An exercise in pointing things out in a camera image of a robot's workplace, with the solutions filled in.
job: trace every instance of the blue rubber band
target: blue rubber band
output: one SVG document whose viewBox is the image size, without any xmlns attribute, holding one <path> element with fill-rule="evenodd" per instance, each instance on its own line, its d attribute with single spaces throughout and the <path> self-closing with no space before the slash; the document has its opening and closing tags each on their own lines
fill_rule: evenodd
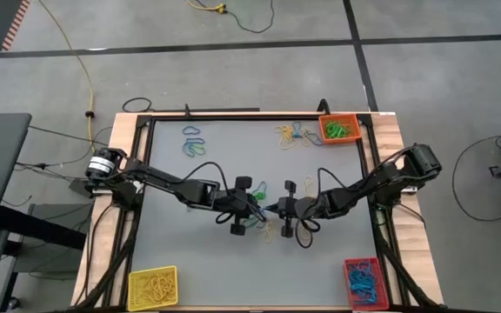
<svg viewBox="0 0 501 313">
<path fill-rule="evenodd" d="M 187 138 L 185 143 L 206 143 L 203 138 Z"/>
<path fill-rule="evenodd" d="M 195 156 L 195 153 L 190 150 L 190 147 L 189 147 L 189 144 L 186 143 L 183 145 L 183 153 L 189 157 L 194 157 Z"/>
<path fill-rule="evenodd" d="M 183 128 L 183 135 L 198 135 L 200 130 L 194 126 L 187 126 Z"/>
<path fill-rule="evenodd" d="M 291 136 L 293 138 L 302 138 L 303 137 L 303 136 L 301 136 L 301 122 L 293 122 L 291 127 L 293 128 L 293 133 L 291 134 Z"/>
<path fill-rule="evenodd" d="M 377 302 L 377 278 L 372 273 L 370 261 L 348 265 L 348 279 L 351 293 L 356 295 L 354 304 L 370 305 Z"/>
</svg>

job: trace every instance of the wooden table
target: wooden table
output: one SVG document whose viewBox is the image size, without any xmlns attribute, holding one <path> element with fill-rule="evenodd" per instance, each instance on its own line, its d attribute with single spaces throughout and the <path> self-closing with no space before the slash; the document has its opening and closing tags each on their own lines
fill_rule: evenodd
<svg viewBox="0 0 501 313">
<path fill-rule="evenodd" d="M 384 160 L 386 157 L 392 153 L 400 150 L 404 147 L 403 140 L 401 137 L 401 132 L 397 124 L 397 117 L 395 113 L 388 112 L 332 112 L 332 114 L 344 114 L 344 113 L 361 113 L 361 114 L 371 114 L 373 129 L 375 133 L 375 138 L 377 142 L 378 153 L 380 158 Z M 135 136 L 137 118 L 143 113 L 118 113 L 116 115 L 115 122 L 113 124 L 113 131 L 111 132 L 110 138 L 110 148 L 119 148 L 124 150 L 128 155 L 137 155 L 137 158 L 142 159 L 144 155 L 144 147 L 147 136 L 147 128 L 143 129 L 140 138 L 139 150 L 130 151 Z M 200 112 L 192 113 L 194 117 L 198 116 L 210 116 L 210 115 L 240 115 L 241 112 Z M 291 114 L 295 116 L 299 115 L 320 115 L 322 112 L 245 112 L 245 115 L 281 115 L 281 114 Z M 181 112 L 167 112 L 167 113 L 151 113 L 152 116 L 160 117 L 182 117 L 184 113 Z M 367 163 L 369 169 L 373 168 L 372 165 L 372 154 L 370 146 L 368 144 L 368 137 L 366 135 L 365 127 L 362 126 L 362 135 L 364 141 L 364 150 L 367 156 Z M 110 205 L 111 196 L 99 196 L 94 204 L 94 210 L 92 213 L 90 233 L 93 233 L 94 222 L 100 217 L 102 212 L 106 207 Z M 402 195 L 403 204 L 414 209 L 420 214 L 420 209 L 418 207 L 418 200 L 416 196 Z M 112 245 L 115 237 L 115 232 L 117 229 L 117 220 L 119 216 L 118 208 L 111 208 L 108 210 L 106 215 L 102 217 L 100 224 L 96 229 L 95 244 L 92 249 L 93 257 L 90 264 L 90 277 L 88 281 L 88 289 L 92 290 L 97 282 L 100 280 L 104 272 L 108 269 L 110 263 L 110 256 L 112 251 Z M 126 218 L 124 227 L 124 236 L 126 238 L 130 230 L 130 220 L 131 216 Z M 402 210 L 393 210 L 393 222 L 395 225 L 395 231 L 397 235 L 397 243 L 399 246 L 399 252 L 401 254 L 401 259 L 404 267 L 409 271 L 411 276 L 415 279 L 417 284 L 424 290 L 426 295 L 437 303 L 442 302 L 442 294 L 440 292 L 440 286 L 438 284 L 438 278 L 436 276 L 436 271 L 434 269 L 434 263 L 432 261 L 431 248 L 428 244 L 428 238 L 426 237 L 426 232 L 424 231 L 423 224 L 416 219 L 414 216 L 403 212 Z M 383 233 L 387 234 L 387 229 L 384 226 Z M 86 248 L 83 252 L 82 262 L 77 274 L 77 283 L 75 285 L 75 290 L 73 292 L 73 297 L 71 300 L 71 305 L 74 304 L 84 285 L 85 275 L 86 275 Z M 399 303 L 399 290 L 397 287 L 397 277 L 391 265 L 387 263 L 388 276 L 390 280 L 391 291 L 394 299 L 394 303 Z M 113 283 L 113 291 L 111 294 L 111 305 L 118 305 L 119 295 L 121 293 L 121 284 L 123 282 L 124 264 L 119 268 L 116 273 L 115 282 Z M 81 301 L 84 298 L 84 294 L 80 295 Z M 168 310 L 347 310 L 347 307 L 195 307 L 195 306 L 177 306 L 168 308 Z"/>
</svg>

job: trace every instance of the black metal frame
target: black metal frame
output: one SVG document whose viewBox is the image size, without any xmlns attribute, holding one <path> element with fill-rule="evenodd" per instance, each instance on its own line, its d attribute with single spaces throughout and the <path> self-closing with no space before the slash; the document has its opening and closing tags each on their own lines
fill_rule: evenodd
<svg viewBox="0 0 501 313">
<path fill-rule="evenodd" d="M 278 120 L 278 121 L 291 121 L 291 120 L 317 120 L 319 115 L 318 114 L 311 114 L 311 115 L 295 115 L 295 114 L 277 114 L 277 115 L 237 115 L 237 116 L 226 116 L 226 115 L 210 115 L 210 116 L 194 116 L 191 114 L 191 112 L 198 112 L 198 111 L 240 111 L 237 109 L 230 110 L 230 109 L 225 109 L 225 110 L 190 110 L 188 105 L 185 105 L 184 110 L 176 110 L 176 112 L 184 112 L 184 115 L 182 116 L 168 116 L 168 117 L 160 117 L 160 116 L 152 116 L 151 114 L 145 115 L 141 114 L 137 117 L 137 124 L 136 124 L 136 131 L 135 131 L 135 136 L 133 138 L 133 144 L 131 147 L 131 155 L 135 156 L 138 153 L 138 150 L 140 148 L 140 135 L 142 133 L 142 128 L 147 125 L 148 126 L 148 136 L 146 137 L 146 144 L 145 144 L 145 150 L 144 150 L 144 157 L 143 157 L 143 162 L 145 164 L 149 164 L 150 161 L 150 152 L 151 152 L 151 147 L 152 147 L 152 138 L 154 135 L 154 130 L 156 127 L 156 122 L 163 122 L 163 121 L 168 121 L 168 122 L 174 122 L 174 121 L 271 121 L 271 120 Z M 320 104 L 318 105 L 317 111 L 323 112 L 324 114 L 330 114 L 330 107 L 328 103 L 323 99 Z M 367 136 L 369 138 L 369 144 L 371 147 L 371 153 L 372 153 L 372 160 L 374 164 L 378 164 L 380 162 L 379 155 L 378 155 L 378 150 L 377 150 L 377 144 L 376 144 L 376 138 L 374 135 L 374 129 L 372 125 L 372 119 L 370 114 L 358 114 L 357 118 L 361 122 L 362 125 L 365 126 L 367 129 Z M 357 150 L 359 154 L 359 160 L 361 163 L 361 172 L 363 177 L 368 175 L 368 168 L 367 168 L 367 163 L 366 163 L 366 155 L 364 151 L 364 143 L 363 140 L 357 140 Z M 377 252 L 377 256 L 380 260 L 384 260 L 384 255 L 382 253 L 382 247 L 380 246 L 380 242 L 376 240 L 376 233 L 374 230 L 375 223 L 377 221 L 376 218 L 376 204 L 372 201 L 371 197 L 368 199 L 368 205 L 369 205 L 369 212 L 371 214 L 371 221 L 372 221 L 372 231 L 373 231 L 373 236 L 375 238 L 375 249 Z M 391 220 L 391 217 L 388 215 L 387 212 L 385 212 L 386 220 L 388 221 L 386 224 L 388 226 L 388 237 L 390 239 L 390 247 L 391 250 L 396 254 L 397 258 L 400 259 L 399 256 L 399 250 L 397 246 L 397 237 L 395 233 L 395 228 L 393 227 L 393 221 Z M 114 244 L 113 244 L 113 250 L 111 252 L 111 260 L 113 260 L 118 251 L 121 249 L 121 241 L 123 238 L 123 233 L 124 233 L 124 224 L 125 220 L 127 217 L 126 212 L 121 212 L 119 215 L 119 219 L 117 220 L 117 230 L 116 234 L 114 237 Z M 140 215 L 136 214 L 135 217 L 136 221 L 133 221 L 134 227 L 137 227 L 139 225 L 139 219 Z M 129 255 L 126 258 L 125 261 L 125 267 L 124 267 L 124 279 L 123 279 L 123 284 L 122 284 L 122 289 L 121 289 L 121 296 L 120 296 L 120 305 L 125 305 L 127 302 L 127 288 L 126 283 L 127 283 L 127 276 L 130 273 L 130 268 L 132 264 L 132 253 L 131 251 Z M 387 286 L 388 290 L 388 296 L 390 301 L 392 302 L 391 299 L 391 286 L 389 284 L 389 279 L 388 279 L 388 271 L 385 265 L 385 262 L 381 262 L 382 270 L 384 273 L 384 282 Z M 400 291 L 400 296 L 402 303 L 407 303 L 406 305 L 409 305 L 409 293 L 407 289 L 404 287 L 402 284 L 401 280 L 398 278 L 398 283 L 399 283 L 399 291 Z M 107 286 L 106 291 L 104 292 L 104 302 L 102 303 L 103 306 L 110 305 L 110 298 L 111 298 L 111 290 L 112 290 L 112 284 L 110 283 L 109 286 Z"/>
</svg>

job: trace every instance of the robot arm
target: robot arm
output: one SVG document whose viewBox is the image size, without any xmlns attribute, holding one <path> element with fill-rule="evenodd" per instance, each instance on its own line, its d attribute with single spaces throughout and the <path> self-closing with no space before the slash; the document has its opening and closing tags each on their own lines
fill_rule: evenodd
<svg viewBox="0 0 501 313">
<path fill-rule="evenodd" d="M 399 169 L 396 161 L 401 157 L 404 166 Z M 326 169 L 318 169 L 318 183 L 321 170 L 331 174 Z M 285 188 L 289 191 L 289 195 L 279 198 L 277 203 L 268 207 L 268 210 L 278 213 L 279 217 L 285 220 L 282 236 L 292 237 L 292 218 L 302 222 L 345 216 L 357 205 L 357 201 L 365 196 L 374 196 L 376 204 L 392 208 L 399 202 L 402 189 L 408 186 L 421 189 L 425 182 L 436 178 L 441 170 L 442 165 L 428 145 L 414 144 L 390 156 L 367 177 L 353 185 L 344 186 L 338 181 L 341 187 L 320 191 L 316 197 L 307 196 L 297 200 L 293 197 L 296 190 L 295 183 L 286 181 Z"/>
<path fill-rule="evenodd" d="M 404 167 L 398 169 L 396 161 L 401 157 L 404 157 Z M 125 165 L 120 171 L 119 167 L 123 160 Z M 224 178 L 221 168 L 215 163 L 211 164 L 220 169 Z M 329 172 L 326 169 L 319 169 L 318 179 L 320 170 Z M 265 209 L 277 213 L 285 220 L 282 236 L 291 237 L 293 218 L 302 222 L 341 217 L 355 207 L 359 199 L 370 195 L 375 197 L 378 204 L 392 207 L 399 201 L 403 188 L 415 186 L 420 189 L 425 182 L 434 179 L 441 170 L 442 166 L 428 145 L 414 144 L 389 157 L 367 177 L 353 185 L 346 187 L 341 184 L 341 187 L 321 191 L 317 197 L 308 196 L 297 200 L 293 197 L 296 190 L 295 183 L 286 181 L 285 188 L 289 191 L 289 195 L 279 198 L 277 203 Z M 241 219 L 254 215 L 260 221 L 266 221 L 259 211 L 257 200 L 246 191 L 252 185 L 252 179 L 247 176 L 237 177 L 235 188 L 220 190 L 218 182 L 189 179 L 190 175 L 179 178 L 145 165 L 136 158 L 127 157 L 122 150 L 108 148 L 100 149 L 94 154 L 85 175 L 88 177 L 88 182 L 85 184 L 88 191 L 102 185 L 106 186 L 112 192 L 114 203 L 126 210 L 140 208 L 142 205 L 137 186 L 133 183 L 139 182 L 169 192 L 179 202 L 191 208 L 228 214 L 226 219 L 221 222 L 217 220 L 217 223 L 224 223 L 235 217 L 230 229 L 234 235 L 244 235 L 245 227 L 241 225 Z"/>
<path fill-rule="evenodd" d="M 124 167 L 119 170 L 123 160 Z M 235 223 L 231 225 L 230 230 L 234 235 L 244 235 L 245 227 L 240 224 L 240 220 L 249 218 L 251 214 L 265 221 L 265 217 L 257 211 L 257 200 L 246 192 L 252 185 L 252 179 L 247 176 L 237 177 L 235 188 L 220 190 L 218 182 L 179 178 L 145 165 L 136 158 L 127 157 L 122 150 L 108 148 L 96 151 L 90 159 L 85 175 L 88 177 L 85 189 L 91 192 L 102 186 L 109 188 L 113 202 L 125 210 L 141 207 L 141 197 L 134 184 L 139 182 L 171 193 L 179 202 L 193 209 L 228 215 L 218 223 L 227 222 L 234 216 Z"/>
</svg>

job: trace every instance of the gray floor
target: gray floor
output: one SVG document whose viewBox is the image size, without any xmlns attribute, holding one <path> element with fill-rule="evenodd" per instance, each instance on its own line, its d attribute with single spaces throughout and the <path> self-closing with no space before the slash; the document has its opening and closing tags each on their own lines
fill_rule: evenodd
<svg viewBox="0 0 501 313">
<path fill-rule="evenodd" d="M 231 17 L 191 9 L 183 0 L 46 0 L 75 48 L 349 38 L 340 0 L 274 0 L 274 27 L 242 32 Z M 501 1 L 353 0 L 360 36 L 426 37 L 501 34 Z M 268 22 L 268 1 L 232 0 L 242 23 Z M 39 4 L 32 2 L 13 50 L 64 50 Z M 406 143 L 430 144 L 444 166 L 419 199 L 445 302 L 454 308 L 501 311 L 501 222 L 468 219 L 451 197 L 451 170 L 460 151 L 501 133 L 501 42 L 368 46 L 364 53 L 380 110 L 396 111 Z M 121 104 L 149 97 L 156 109 L 249 107 L 311 110 L 325 97 L 334 110 L 367 110 L 352 47 L 178 52 L 84 57 L 96 92 L 95 130 L 110 126 Z M 0 112 L 27 111 L 33 124 L 85 136 L 88 88 L 72 57 L 0 59 Z M 107 140 L 109 131 L 99 138 Z M 84 143 L 32 130 L 21 160 L 67 161 Z M 458 193 L 478 216 L 501 214 L 501 182 L 485 166 L 501 161 L 492 142 L 465 155 Z M 61 172 L 81 176 L 85 162 Z M 79 203 L 67 184 L 21 172 L 5 199 Z M 0 265 L 2 281 L 9 268 Z M 73 282 L 21 275 L 20 311 L 67 306 Z"/>
</svg>

